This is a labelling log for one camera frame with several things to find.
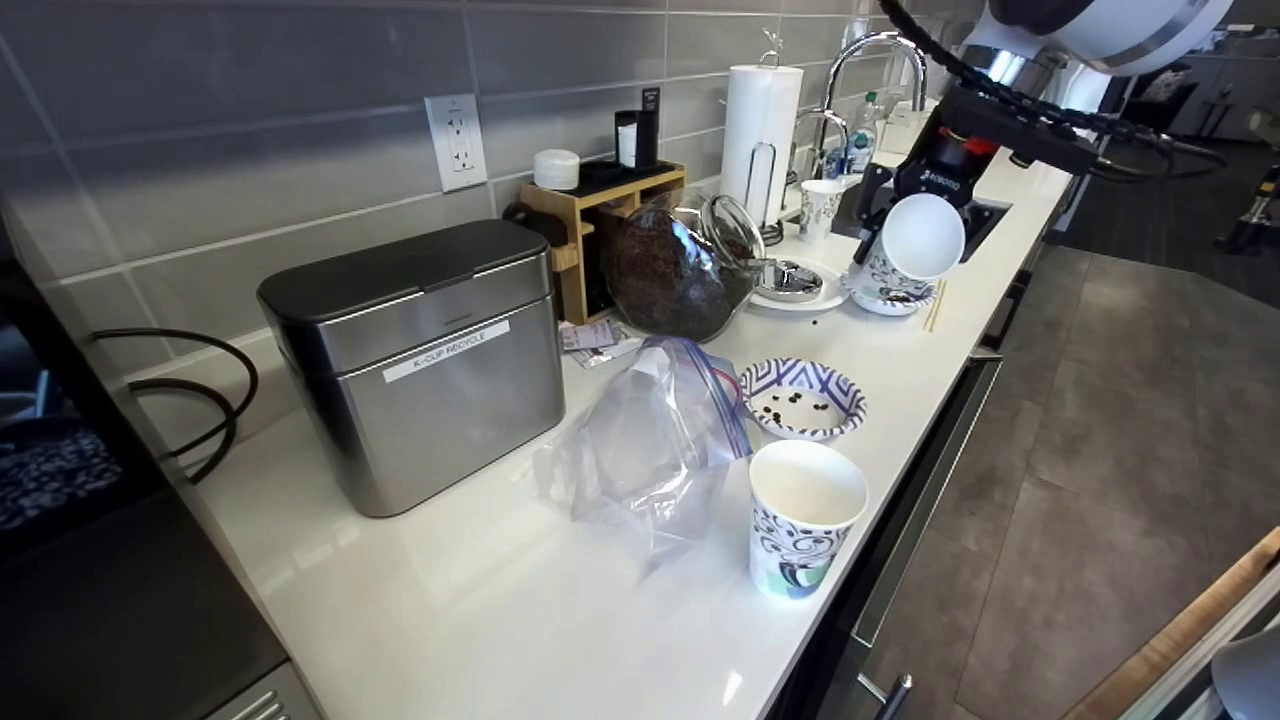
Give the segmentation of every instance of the white cup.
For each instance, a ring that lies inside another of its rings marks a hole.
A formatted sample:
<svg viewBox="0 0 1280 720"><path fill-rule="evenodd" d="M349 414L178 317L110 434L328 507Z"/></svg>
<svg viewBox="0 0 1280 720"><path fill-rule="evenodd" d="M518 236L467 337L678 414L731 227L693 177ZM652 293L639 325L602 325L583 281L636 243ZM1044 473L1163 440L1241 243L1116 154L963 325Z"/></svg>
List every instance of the white cup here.
<svg viewBox="0 0 1280 720"><path fill-rule="evenodd" d="M750 581L767 595L812 595L868 502L858 469L816 440L750 456Z"/></svg>
<svg viewBox="0 0 1280 720"><path fill-rule="evenodd" d="M959 254L959 210L930 191L905 195L885 214L868 259L848 270L848 297L874 317L914 317Z"/></svg>
<svg viewBox="0 0 1280 720"><path fill-rule="evenodd" d="M845 195L848 183L839 180L805 180L801 191L805 191L805 233L801 233L801 243L816 247L827 233L833 233L833 221L839 210L839 195Z"/></svg>

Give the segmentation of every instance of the wall tile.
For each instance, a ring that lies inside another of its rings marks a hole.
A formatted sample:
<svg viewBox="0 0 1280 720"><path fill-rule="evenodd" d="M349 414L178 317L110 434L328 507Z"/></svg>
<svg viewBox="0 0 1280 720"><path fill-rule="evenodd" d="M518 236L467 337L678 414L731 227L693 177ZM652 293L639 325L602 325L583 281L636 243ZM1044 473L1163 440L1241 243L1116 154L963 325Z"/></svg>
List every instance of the wall tile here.
<svg viewBox="0 0 1280 720"><path fill-rule="evenodd" d="M153 325L138 297L129 287L129 270L106 270L106 276L71 281L71 285L49 285L43 297L71 331L149 328ZM95 345L87 355L95 359L95 372L125 377L125 372L162 363L166 345L162 340L110 340L110 345Z"/></svg>
<svg viewBox="0 0 1280 720"><path fill-rule="evenodd" d="M816 113L822 100L827 62L805 62L801 113Z"/></svg>
<svg viewBox="0 0 1280 720"><path fill-rule="evenodd" d="M526 9L526 5L549 5L549 9L664 9L666 0L467 0L471 9Z"/></svg>
<svg viewBox="0 0 1280 720"><path fill-rule="evenodd" d="M134 281L162 325L241 337L263 328L263 312L255 303L255 285L263 276L478 214L490 214L486 191L467 188L455 195L413 199L404 208L300 227L287 236L138 264Z"/></svg>
<svg viewBox="0 0 1280 720"><path fill-rule="evenodd" d="M484 159L486 177L530 166L538 146L572 146L580 154L612 150L612 113L636 106L639 87L572 91L572 95L484 95Z"/></svg>
<svg viewBox="0 0 1280 720"><path fill-rule="evenodd" d="M602 11L471 11L478 91L655 79L664 73L660 15Z"/></svg>
<svg viewBox="0 0 1280 720"><path fill-rule="evenodd" d="M704 131L723 123L729 77L670 79L664 82L664 137Z"/></svg>
<svg viewBox="0 0 1280 720"><path fill-rule="evenodd" d="M816 137L816 113L805 113L801 120L795 120L795 150L793 150L793 173L795 177L808 177L812 173L812 137Z"/></svg>
<svg viewBox="0 0 1280 720"><path fill-rule="evenodd" d="M10 146L43 142L43 128L20 91L10 68L0 59L0 154Z"/></svg>
<svg viewBox="0 0 1280 720"><path fill-rule="evenodd" d="M670 15L666 24L666 73L729 73L729 62L755 62L767 53L776 15Z"/></svg>
<svg viewBox="0 0 1280 720"><path fill-rule="evenodd" d="M490 183L486 183L490 214L504 214L504 208L518 199L518 195L515 195L515 191L518 191L518 183L523 183L523 177L490 180Z"/></svg>
<svg viewBox="0 0 1280 720"><path fill-rule="evenodd" d="M110 264L110 240L53 150L0 154L0 208L20 259L36 281L81 276Z"/></svg>
<svg viewBox="0 0 1280 720"><path fill-rule="evenodd" d="M858 0L784 0L788 11L833 11L853 15Z"/></svg>
<svg viewBox="0 0 1280 720"><path fill-rule="evenodd" d="M716 128L716 131L664 141L660 154L683 162L688 180L720 177L723 131Z"/></svg>
<svg viewBox="0 0 1280 720"><path fill-rule="evenodd" d="M440 188L418 106L81 150L125 254L156 254Z"/></svg>
<svg viewBox="0 0 1280 720"><path fill-rule="evenodd" d="M839 57L845 24L816 18L816 15L784 15L778 34L784 34L784 62L812 62L812 59L833 62Z"/></svg>
<svg viewBox="0 0 1280 720"><path fill-rule="evenodd" d="M413 104L471 82L464 15L440 9L10 5L0 32L66 141Z"/></svg>
<svg viewBox="0 0 1280 720"><path fill-rule="evenodd" d="M793 0L670 0L670 11L778 11Z"/></svg>

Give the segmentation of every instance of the paper cup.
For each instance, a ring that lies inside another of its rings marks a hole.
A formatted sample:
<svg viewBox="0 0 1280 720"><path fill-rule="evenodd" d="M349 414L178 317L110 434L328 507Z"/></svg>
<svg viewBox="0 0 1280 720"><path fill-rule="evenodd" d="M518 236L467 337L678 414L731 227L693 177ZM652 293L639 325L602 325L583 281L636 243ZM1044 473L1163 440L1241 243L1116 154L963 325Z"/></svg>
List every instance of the paper cup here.
<svg viewBox="0 0 1280 720"><path fill-rule="evenodd" d="M805 180L801 183L801 191L805 191L805 236L801 236L801 243L816 247L833 233L833 221L839 210L845 188L848 183L839 183L839 180Z"/></svg>
<svg viewBox="0 0 1280 720"><path fill-rule="evenodd" d="M812 595L868 502L858 469L827 442L778 440L750 456L750 581Z"/></svg>

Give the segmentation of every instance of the paper towel roll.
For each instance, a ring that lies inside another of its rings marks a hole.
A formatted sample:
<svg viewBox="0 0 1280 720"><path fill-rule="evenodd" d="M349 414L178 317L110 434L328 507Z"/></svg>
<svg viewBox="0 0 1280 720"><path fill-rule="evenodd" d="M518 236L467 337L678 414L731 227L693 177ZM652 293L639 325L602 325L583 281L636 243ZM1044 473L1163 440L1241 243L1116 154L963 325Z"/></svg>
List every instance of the paper towel roll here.
<svg viewBox="0 0 1280 720"><path fill-rule="evenodd" d="M773 225L778 214L801 79L805 73L788 62L729 68L720 191L738 199L750 225Z"/></svg>

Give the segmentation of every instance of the appliance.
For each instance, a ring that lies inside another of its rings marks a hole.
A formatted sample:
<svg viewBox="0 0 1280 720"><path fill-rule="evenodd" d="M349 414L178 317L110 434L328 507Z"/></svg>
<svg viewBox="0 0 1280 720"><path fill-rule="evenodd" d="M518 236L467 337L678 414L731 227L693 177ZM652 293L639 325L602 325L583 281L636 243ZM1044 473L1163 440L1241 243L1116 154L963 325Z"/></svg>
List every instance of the appliance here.
<svg viewBox="0 0 1280 720"><path fill-rule="evenodd" d="M0 716L320 716L0 225Z"/></svg>
<svg viewBox="0 0 1280 720"><path fill-rule="evenodd" d="M304 264L259 300L365 516L397 516L562 414L549 243L504 221Z"/></svg>

